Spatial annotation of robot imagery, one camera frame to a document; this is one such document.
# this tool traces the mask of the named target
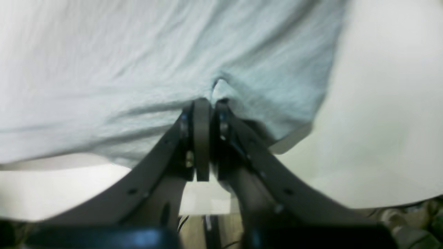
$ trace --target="black metal bracket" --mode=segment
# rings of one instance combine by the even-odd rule
[[[227,100],[212,109],[206,99],[184,108],[124,178],[93,199],[42,222],[26,245],[180,248],[176,222],[183,189],[195,172],[198,181],[208,181],[210,165],[220,184],[239,200],[243,248],[296,244],[395,248],[386,228],[337,204],[286,169],[260,137],[235,117]],[[323,239],[311,240],[318,233]]]

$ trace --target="light blue cloth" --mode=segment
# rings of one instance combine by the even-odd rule
[[[199,97],[229,97],[280,140],[315,117],[345,5],[2,1],[0,163],[91,152],[133,167]]]

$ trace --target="white table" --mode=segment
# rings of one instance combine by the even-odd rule
[[[442,110],[442,2],[357,1],[315,129],[279,159],[348,207],[431,198],[443,193]],[[27,171],[0,171],[0,215],[50,217],[129,171],[97,157],[88,158],[92,167],[79,167],[85,160],[69,156],[52,160],[15,168]],[[181,213],[235,211],[214,179],[186,186]]]

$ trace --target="black wire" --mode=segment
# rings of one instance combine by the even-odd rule
[[[180,233],[180,230],[182,229],[183,225],[185,224],[185,222],[189,219],[189,215],[186,216],[186,218],[182,221],[182,223],[179,226],[179,229],[177,230],[178,233]]]
[[[223,246],[221,249],[226,249],[226,248],[228,248],[228,247],[230,247],[230,246],[232,246],[232,245],[238,244],[238,243],[240,243],[240,241],[234,241],[234,242],[232,242],[232,243],[229,243],[229,244]]]

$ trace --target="hole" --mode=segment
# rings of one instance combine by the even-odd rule
[[[294,192],[292,192],[292,190],[290,190],[290,189],[288,189],[288,188],[283,189],[283,192],[284,192],[285,194],[287,194],[287,195],[293,195],[293,194],[294,194]]]
[[[167,223],[169,222],[170,212],[171,212],[171,205],[168,202],[163,206],[162,215],[160,216],[160,224],[167,225]]]
[[[128,190],[128,195],[134,195],[134,194],[136,194],[137,192],[138,192],[138,189],[136,189],[136,188],[132,188],[132,189]]]

